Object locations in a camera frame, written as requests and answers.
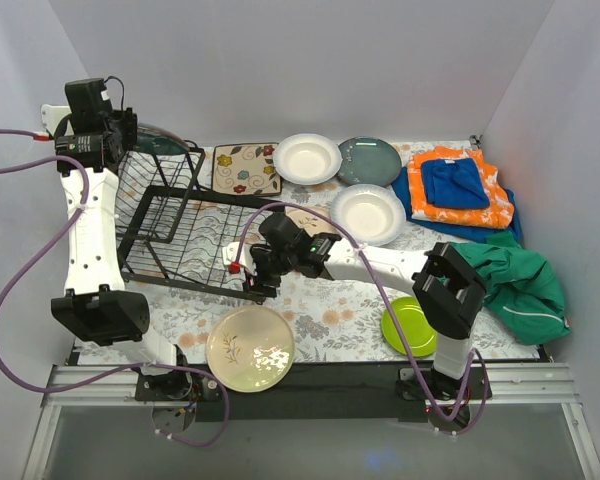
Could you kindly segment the white bowl plate rear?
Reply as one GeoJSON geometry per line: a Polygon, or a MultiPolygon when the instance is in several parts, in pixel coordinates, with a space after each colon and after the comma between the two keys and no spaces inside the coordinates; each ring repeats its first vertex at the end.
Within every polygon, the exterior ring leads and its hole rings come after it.
{"type": "Polygon", "coordinates": [[[273,153],[276,172],[296,185],[313,186],[333,178],[342,154],[332,140],[317,134],[296,134],[282,140],[273,153]]]}

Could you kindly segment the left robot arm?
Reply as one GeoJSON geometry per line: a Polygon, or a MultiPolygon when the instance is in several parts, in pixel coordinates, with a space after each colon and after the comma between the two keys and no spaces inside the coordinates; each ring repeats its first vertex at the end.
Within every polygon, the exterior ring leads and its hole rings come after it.
{"type": "Polygon", "coordinates": [[[64,294],[52,299],[52,315],[81,341],[124,355],[147,388],[183,399],[193,389],[184,354],[151,325],[147,299],[126,290],[117,255],[118,168],[137,141],[137,117],[113,106],[103,78],[69,82],[65,95],[69,113],[52,138],[73,224],[64,294]]]}

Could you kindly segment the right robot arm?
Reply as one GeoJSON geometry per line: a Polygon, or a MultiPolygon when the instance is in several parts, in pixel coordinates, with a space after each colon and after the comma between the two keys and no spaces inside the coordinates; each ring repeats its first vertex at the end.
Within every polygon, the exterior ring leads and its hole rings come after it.
{"type": "Polygon", "coordinates": [[[359,281],[412,295],[437,334],[434,362],[417,371],[424,395],[464,398],[471,363],[477,358],[472,330],[486,296],[486,283],[449,243],[426,251],[399,251],[356,243],[342,228],[311,235],[287,215],[274,212],[259,227],[263,242],[243,240],[222,250],[232,273],[244,273],[243,288],[264,297],[275,295],[282,276],[359,281]]]}

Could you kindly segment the white bowl plate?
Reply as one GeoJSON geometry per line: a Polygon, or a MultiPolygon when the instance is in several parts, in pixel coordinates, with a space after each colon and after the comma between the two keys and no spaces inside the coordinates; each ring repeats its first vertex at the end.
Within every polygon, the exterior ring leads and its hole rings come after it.
{"type": "Polygon", "coordinates": [[[313,186],[333,178],[342,154],[332,140],[317,134],[296,134],[282,140],[273,153],[276,172],[296,185],[313,186]]]}
{"type": "Polygon", "coordinates": [[[371,184],[340,191],[331,201],[330,217],[357,242],[371,246],[396,240],[406,224],[406,213],[397,196],[371,184]]]}

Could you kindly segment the dark blue cloth underneath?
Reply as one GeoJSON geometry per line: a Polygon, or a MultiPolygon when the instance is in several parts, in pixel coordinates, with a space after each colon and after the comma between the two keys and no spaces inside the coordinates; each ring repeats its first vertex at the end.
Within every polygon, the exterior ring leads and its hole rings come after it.
{"type": "Polygon", "coordinates": [[[522,227],[519,219],[519,215],[514,213],[512,222],[504,230],[498,230],[493,228],[485,227],[472,227],[472,226],[461,226],[439,222],[431,222],[425,220],[417,220],[412,218],[412,206],[411,206],[411,195],[409,191],[407,169],[402,168],[398,177],[391,183],[391,187],[394,194],[402,203],[405,210],[406,219],[416,225],[428,228],[438,233],[448,234],[455,237],[459,237],[465,240],[485,243],[487,238],[497,233],[503,233],[508,231],[511,233],[513,238],[520,243],[523,237],[522,227]]]}

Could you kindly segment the green jacket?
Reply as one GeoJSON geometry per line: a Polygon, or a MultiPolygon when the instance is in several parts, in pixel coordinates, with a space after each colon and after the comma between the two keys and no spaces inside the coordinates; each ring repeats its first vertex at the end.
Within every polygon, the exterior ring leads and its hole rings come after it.
{"type": "Polygon", "coordinates": [[[539,345],[571,332],[566,302],[551,264],[523,248],[509,231],[484,243],[453,244],[486,283],[484,306],[524,345],[539,345]]]}

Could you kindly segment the orange floral cloth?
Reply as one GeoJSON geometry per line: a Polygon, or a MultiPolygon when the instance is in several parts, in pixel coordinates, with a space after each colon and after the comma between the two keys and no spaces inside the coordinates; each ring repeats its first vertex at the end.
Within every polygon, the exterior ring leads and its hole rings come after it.
{"type": "Polygon", "coordinates": [[[498,169],[484,161],[480,150],[451,149],[438,146],[431,151],[415,154],[407,164],[407,178],[411,195],[412,216],[417,220],[461,226],[506,229],[515,213],[513,202],[499,185],[498,169]],[[479,170],[490,205],[485,209],[438,208],[426,200],[421,177],[421,165],[435,159],[457,160],[471,158],[479,170]]]}

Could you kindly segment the square floral plate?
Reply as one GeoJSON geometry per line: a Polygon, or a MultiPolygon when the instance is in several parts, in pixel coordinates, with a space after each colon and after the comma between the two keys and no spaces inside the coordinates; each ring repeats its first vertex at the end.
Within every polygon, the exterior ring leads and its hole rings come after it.
{"type": "Polygon", "coordinates": [[[273,162],[277,147],[277,143],[216,146],[212,162],[212,190],[236,196],[280,195],[282,180],[273,162]]]}

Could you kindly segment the large dark teal plate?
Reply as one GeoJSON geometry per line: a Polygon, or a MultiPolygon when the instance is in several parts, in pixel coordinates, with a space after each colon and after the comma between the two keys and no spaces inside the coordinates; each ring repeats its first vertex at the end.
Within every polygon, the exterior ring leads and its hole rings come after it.
{"type": "Polygon", "coordinates": [[[168,130],[139,123],[134,151],[144,154],[176,156],[188,152],[189,146],[183,139],[168,130]]]}

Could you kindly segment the pink cream plate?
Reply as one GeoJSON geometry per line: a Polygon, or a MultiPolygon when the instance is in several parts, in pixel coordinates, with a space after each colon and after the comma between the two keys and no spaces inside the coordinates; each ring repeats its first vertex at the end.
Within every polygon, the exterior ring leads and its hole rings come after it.
{"type": "Polygon", "coordinates": [[[335,229],[329,222],[304,210],[286,207],[285,214],[294,222],[296,226],[304,229],[310,236],[320,233],[338,233],[338,230],[335,229]]]}

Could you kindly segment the small teal plate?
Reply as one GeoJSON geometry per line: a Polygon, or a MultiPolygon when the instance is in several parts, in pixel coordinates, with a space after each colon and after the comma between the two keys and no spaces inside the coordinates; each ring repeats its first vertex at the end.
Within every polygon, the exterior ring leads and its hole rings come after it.
{"type": "Polygon", "coordinates": [[[353,137],[339,146],[342,163],[337,178],[347,185],[390,185],[403,166],[398,151],[384,140],[353,137]]]}

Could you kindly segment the black wire dish rack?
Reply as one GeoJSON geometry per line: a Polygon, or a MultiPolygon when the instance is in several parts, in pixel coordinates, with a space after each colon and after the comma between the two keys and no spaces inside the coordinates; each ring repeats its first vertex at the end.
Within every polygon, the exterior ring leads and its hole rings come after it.
{"type": "Polygon", "coordinates": [[[243,291],[221,249],[245,234],[260,238],[249,217],[277,196],[236,196],[211,188],[213,151],[186,141],[184,155],[131,151],[120,166],[116,199],[118,259],[137,281],[261,303],[243,291]]]}

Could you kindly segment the blue folded cloth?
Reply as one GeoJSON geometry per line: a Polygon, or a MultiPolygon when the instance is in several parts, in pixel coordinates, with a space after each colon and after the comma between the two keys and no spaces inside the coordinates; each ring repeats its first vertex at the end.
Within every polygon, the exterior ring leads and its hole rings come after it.
{"type": "Polygon", "coordinates": [[[421,165],[426,200],[438,208],[485,209],[485,193],[475,161],[471,158],[435,159],[421,165]]]}

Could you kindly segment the white bowl plate front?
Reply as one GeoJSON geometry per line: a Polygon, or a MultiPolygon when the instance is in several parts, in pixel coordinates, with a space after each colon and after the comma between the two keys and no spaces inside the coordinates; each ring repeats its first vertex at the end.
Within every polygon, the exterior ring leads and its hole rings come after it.
{"type": "Polygon", "coordinates": [[[331,201],[330,217],[357,242],[371,246],[396,240],[406,224],[406,213],[397,196],[371,184],[340,191],[331,201]]]}

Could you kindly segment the cream green plate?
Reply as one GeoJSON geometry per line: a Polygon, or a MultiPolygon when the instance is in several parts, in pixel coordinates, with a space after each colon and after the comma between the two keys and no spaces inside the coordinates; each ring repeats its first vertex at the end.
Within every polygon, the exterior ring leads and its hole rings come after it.
{"type": "Polygon", "coordinates": [[[278,384],[295,358],[287,321],[264,306],[243,306],[225,315],[209,334],[206,360],[226,388],[259,393],[278,384]]]}

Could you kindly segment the lime green plate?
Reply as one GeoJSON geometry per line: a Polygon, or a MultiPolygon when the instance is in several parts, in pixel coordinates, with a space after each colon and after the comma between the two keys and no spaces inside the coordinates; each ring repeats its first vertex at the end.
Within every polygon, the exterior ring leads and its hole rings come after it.
{"type": "MultiPolygon", "coordinates": [[[[411,296],[397,298],[391,302],[393,311],[415,358],[432,355],[436,350],[437,334],[429,325],[418,301],[411,296]]],[[[384,339],[397,352],[406,354],[406,349],[388,310],[381,318],[381,331],[384,339]]]]}

